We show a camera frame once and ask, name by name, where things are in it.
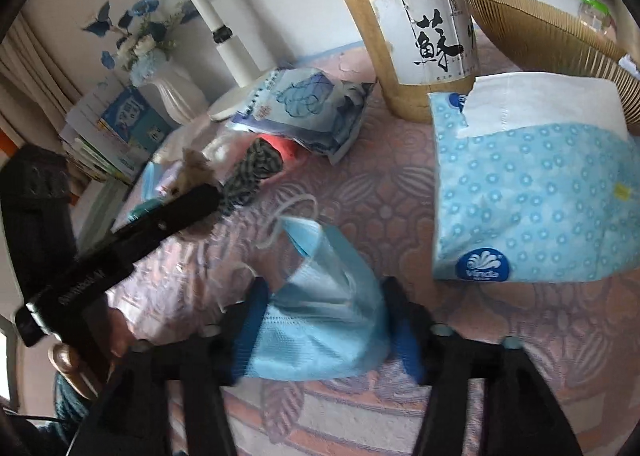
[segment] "surgical face mask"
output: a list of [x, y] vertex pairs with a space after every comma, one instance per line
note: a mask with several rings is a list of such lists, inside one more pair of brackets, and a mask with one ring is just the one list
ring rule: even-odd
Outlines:
[[284, 232], [302, 263], [271, 296], [246, 376], [344, 378], [376, 369], [389, 353], [378, 279], [340, 230], [316, 221], [317, 203], [312, 219], [283, 214], [304, 199], [315, 201], [303, 196], [286, 203], [273, 216], [271, 238], [258, 245], [268, 248]]

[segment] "window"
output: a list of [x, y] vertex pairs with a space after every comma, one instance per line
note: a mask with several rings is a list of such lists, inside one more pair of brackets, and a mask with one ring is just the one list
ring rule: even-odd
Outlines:
[[16, 337], [14, 325], [0, 315], [0, 404], [18, 411], [18, 389], [15, 378]]

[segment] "flower vase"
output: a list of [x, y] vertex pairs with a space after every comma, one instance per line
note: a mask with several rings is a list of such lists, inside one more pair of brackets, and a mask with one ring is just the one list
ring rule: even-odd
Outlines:
[[171, 62], [163, 64], [145, 84], [158, 88], [167, 113], [180, 125], [188, 124], [209, 108], [204, 93], [188, 73], [178, 72]]

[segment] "stack of books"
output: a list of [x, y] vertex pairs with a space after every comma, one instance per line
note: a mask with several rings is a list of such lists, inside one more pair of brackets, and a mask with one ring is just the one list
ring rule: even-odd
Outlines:
[[69, 111], [60, 137], [90, 178], [131, 184], [171, 131], [137, 89], [110, 74]]

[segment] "plastic bag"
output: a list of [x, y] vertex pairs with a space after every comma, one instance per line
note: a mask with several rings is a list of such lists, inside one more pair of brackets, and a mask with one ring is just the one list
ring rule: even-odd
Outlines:
[[372, 86], [316, 68], [274, 70], [230, 126], [294, 140], [334, 165], [358, 137]]

